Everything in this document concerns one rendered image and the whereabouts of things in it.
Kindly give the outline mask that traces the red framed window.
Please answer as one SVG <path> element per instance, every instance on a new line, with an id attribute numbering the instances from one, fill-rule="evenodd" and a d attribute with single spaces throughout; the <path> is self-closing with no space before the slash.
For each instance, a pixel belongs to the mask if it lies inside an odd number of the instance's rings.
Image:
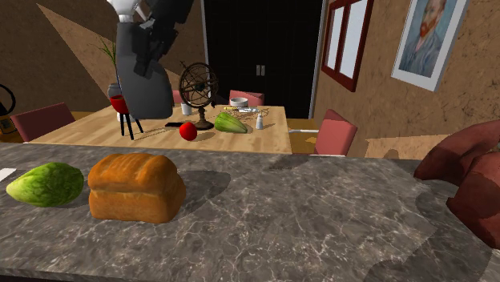
<path id="1" fill-rule="evenodd" d="M 328 21 L 321 70 L 354 92 L 361 69 L 374 0 L 334 0 Z"/>

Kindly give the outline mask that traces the framed portrait painting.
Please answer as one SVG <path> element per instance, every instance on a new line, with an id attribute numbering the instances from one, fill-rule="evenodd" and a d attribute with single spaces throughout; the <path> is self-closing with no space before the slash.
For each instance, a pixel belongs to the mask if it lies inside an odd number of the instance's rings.
<path id="1" fill-rule="evenodd" d="M 436 91 L 469 0 L 411 0 L 392 76 Z"/>

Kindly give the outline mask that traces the wooden dining table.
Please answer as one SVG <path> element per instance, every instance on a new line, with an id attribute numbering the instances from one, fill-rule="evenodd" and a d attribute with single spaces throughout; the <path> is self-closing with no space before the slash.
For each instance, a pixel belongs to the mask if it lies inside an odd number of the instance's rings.
<path id="1" fill-rule="evenodd" d="M 192 149 L 207 151 L 241 151 L 257 153 L 290 154 L 292 147 L 288 124 L 283 107 L 263 106 L 259 108 L 263 117 L 263 128 L 256 129 L 256 113 L 232 112 L 248 129 L 246 134 L 220 132 L 215 129 L 201 131 L 193 141 L 183 139 L 176 128 L 166 127 L 169 122 L 197 122 L 197 111 L 183 115 L 176 105 L 173 115 L 163 120 L 142 120 L 143 131 L 133 127 L 129 132 L 120 131 L 116 111 L 109 106 L 73 123 L 34 139 L 33 143 L 89 145 L 106 147 L 146 147 L 163 149 Z"/>

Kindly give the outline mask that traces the green lettuce head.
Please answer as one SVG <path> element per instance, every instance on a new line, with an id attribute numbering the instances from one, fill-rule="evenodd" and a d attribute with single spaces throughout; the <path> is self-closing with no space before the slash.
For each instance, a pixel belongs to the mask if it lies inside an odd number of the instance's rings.
<path id="1" fill-rule="evenodd" d="M 66 163 L 50 162 L 35 167 L 6 186 L 13 199 L 36 207 L 70 203 L 82 192 L 83 173 Z"/>

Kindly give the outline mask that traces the black double door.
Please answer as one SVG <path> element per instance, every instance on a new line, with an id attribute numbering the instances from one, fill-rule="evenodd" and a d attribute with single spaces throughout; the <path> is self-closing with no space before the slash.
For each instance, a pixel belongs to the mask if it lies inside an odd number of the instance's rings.
<path id="1" fill-rule="evenodd" d="M 221 102 L 261 93 L 287 117 L 309 116 L 325 0 L 203 0 L 208 64 Z"/>

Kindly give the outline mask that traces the brown bread loaf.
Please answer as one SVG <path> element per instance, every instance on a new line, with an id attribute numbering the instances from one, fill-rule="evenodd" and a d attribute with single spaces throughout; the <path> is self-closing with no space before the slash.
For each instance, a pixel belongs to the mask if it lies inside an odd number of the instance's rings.
<path id="1" fill-rule="evenodd" d="M 112 154 L 90 170 L 89 207 L 101 220 L 162 224 L 179 212 L 186 186 L 164 155 Z"/>

